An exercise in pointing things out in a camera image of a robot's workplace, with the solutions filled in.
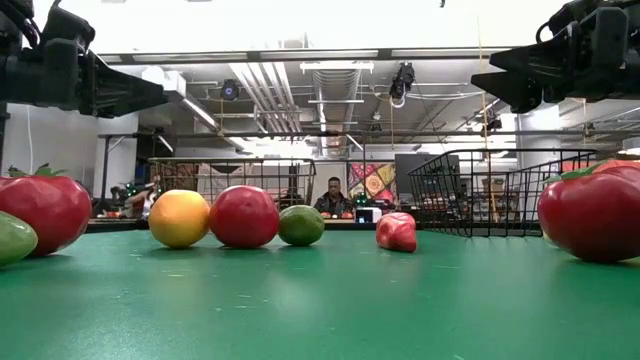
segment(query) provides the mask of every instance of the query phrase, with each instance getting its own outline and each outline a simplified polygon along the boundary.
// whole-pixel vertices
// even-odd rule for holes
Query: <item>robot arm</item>
[[[640,99],[640,1],[575,0],[536,34],[538,43],[491,55],[505,72],[476,74],[471,83],[526,113],[544,100]],[[540,41],[548,26],[553,38]]]
[[[10,35],[0,42],[0,101],[104,118],[168,101],[161,85],[109,68],[88,49],[95,30],[57,4],[42,33],[30,6],[20,0],[0,0],[0,12],[5,15],[0,26]],[[11,34],[11,28],[19,31]],[[22,34],[31,48],[20,49]]]

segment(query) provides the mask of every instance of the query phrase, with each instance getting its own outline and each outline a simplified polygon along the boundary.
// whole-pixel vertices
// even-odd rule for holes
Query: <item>tomato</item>
[[[376,223],[376,241],[382,248],[414,252],[416,242],[416,221],[407,213],[390,213]]]
[[[278,232],[280,214],[266,191],[254,186],[233,186],[218,195],[209,212],[209,226],[218,240],[230,247],[257,248]]]
[[[38,245],[30,256],[69,246],[84,233],[91,217],[89,194],[66,176],[0,177],[0,211],[35,230]]]
[[[560,248],[585,261],[640,256],[640,169],[609,167],[554,182],[538,202],[540,225]]]

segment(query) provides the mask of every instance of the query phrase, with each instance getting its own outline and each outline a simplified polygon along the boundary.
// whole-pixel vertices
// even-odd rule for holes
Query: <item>green tabletop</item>
[[[582,263],[535,238],[372,231],[170,251],[85,235],[0,270],[0,358],[640,359],[640,263]]]

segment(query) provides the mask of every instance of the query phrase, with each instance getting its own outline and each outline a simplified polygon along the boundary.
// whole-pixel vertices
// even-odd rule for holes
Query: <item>wire basket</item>
[[[162,191],[200,193],[210,204],[226,188],[251,185],[264,189],[280,210],[311,205],[316,166],[311,159],[151,158],[152,179]]]
[[[595,159],[596,151],[585,149],[446,152],[408,174],[418,222],[467,237],[541,236],[537,205],[545,180]]]

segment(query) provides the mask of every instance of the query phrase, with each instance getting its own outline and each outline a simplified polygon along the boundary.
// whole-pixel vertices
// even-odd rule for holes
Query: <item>yellow fruit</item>
[[[180,249],[202,239],[209,230],[209,204],[195,191],[171,190],[151,208],[149,228],[164,245]]]

